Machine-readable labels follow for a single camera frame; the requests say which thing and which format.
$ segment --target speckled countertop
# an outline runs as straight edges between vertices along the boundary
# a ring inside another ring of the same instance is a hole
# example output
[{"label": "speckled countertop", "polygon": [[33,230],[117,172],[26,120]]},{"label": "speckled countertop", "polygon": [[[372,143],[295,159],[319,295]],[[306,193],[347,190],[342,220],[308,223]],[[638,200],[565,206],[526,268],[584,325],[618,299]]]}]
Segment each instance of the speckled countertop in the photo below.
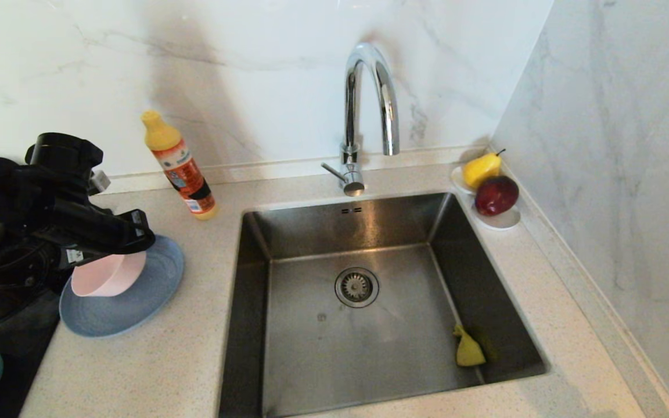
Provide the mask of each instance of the speckled countertop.
[{"label": "speckled countertop", "polygon": [[[364,173],[360,199],[451,191],[453,165]],[[331,175],[225,183],[213,187],[218,217],[199,222],[174,190],[93,198],[117,212],[140,207],[152,230],[186,257],[175,296],[145,325],[89,340],[58,326],[21,416],[216,416],[236,248],[244,211],[349,201]],[[311,416],[644,416],[583,312],[531,237],[517,227],[472,225],[550,365],[542,376],[318,413]]]}]

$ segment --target marble wall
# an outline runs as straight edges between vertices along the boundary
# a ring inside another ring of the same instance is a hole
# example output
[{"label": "marble wall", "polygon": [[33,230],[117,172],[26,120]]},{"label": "marble wall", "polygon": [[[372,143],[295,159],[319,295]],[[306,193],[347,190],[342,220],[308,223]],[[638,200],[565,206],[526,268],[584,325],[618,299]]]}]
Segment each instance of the marble wall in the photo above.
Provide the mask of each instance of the marble wall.
[{"label": "marble wall", "polygon": [[669,2],[557,0],[493,141],[669,387]]},{"label": "marble wall", "polygon": [[[0,156],[41,132],[103,148],[109,175],[159,170],[155,108],[199,164],[336,156],[351,48],[382,48],[403,150],[494,132],[552,0],[0,0]],[[380,151],[372,83],[361,132]]]}]

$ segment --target faucet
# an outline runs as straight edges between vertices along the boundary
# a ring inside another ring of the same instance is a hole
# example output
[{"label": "faucet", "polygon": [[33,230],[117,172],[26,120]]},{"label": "faucet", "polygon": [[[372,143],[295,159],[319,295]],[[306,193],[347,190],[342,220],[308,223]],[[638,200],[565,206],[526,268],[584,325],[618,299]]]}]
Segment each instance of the faucet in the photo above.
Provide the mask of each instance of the faucet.
[{"label": "faucet", "polygon": [[355,90],[360,82],[358,69],[364,64],[373,76],[376,93],[379,95],[382,116],[383,154],[395,156],[399,153],[399,119],[396,111],[396,94],[386,60],[373,45],[362,42],[353,48],[347,59],[345,72],[345,140],[340,146],[340,171],[326,163],[322,167],[340,178],[340,186],[348,196],[360,196],[366,186],[363,183],[361,165],[358,163],[360,146],[355,142]]}]

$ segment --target dish soap bottle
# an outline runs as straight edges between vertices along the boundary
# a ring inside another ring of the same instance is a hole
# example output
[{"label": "dish soap bottle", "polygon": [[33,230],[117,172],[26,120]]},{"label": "dish soap bottle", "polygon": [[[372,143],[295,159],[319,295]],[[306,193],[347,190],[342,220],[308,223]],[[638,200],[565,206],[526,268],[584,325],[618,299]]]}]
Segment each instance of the dish soap bottle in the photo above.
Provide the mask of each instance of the dish soap bottle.
[{"label": "dish soap bottle", "polygon": [[146,126],[146,146],[193,216],[201,220],[214,217],[215,199],[180,132],[153,110],[144,111],[141,121]]}]

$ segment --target stainless steel sink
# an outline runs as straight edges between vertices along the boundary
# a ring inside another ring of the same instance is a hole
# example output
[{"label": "stainless steel sink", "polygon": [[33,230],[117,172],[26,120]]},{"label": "stainless steel sink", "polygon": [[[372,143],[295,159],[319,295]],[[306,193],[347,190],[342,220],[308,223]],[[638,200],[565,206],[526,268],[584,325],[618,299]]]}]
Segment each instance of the stainless steel sink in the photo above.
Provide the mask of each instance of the stainless steel sink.
[{"label": "stainless steel sink", "polygon": [[[457,367],[455,323],[487,363]],[[248,212],[220,416],[292,416],[545,373],[449,193]]]}]

